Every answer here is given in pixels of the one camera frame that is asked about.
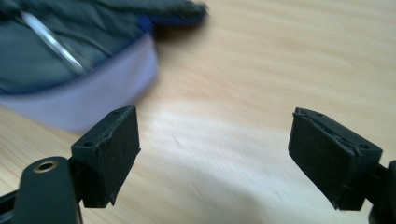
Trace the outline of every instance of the wood grain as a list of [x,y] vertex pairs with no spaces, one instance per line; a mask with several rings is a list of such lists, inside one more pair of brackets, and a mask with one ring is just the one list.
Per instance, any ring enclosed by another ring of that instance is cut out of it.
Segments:
[[[369,203],[333,210],[291,160],[291,113],[324,113],[396,159],[396,3],[206,3],[202,26],[157,32],[142,152],[116,206],[82,209],[85,223],[367,223]],[[0,109],[0,194],[78,138]]]

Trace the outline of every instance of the black clamp jaw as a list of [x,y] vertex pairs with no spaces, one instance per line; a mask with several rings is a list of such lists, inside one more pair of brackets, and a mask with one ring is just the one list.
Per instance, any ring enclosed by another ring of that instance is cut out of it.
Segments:
[[289,154],[335,209],[373,204],[371,224],[396,223],[396,161],[379,164],[382,149],[315,111],[296,108]]
[[112,111],[73,146],[72,157],[29,165],[20,188],[0,197],[0,224],[82,223],[85,207],[114,205],[140,151],[136,110]]

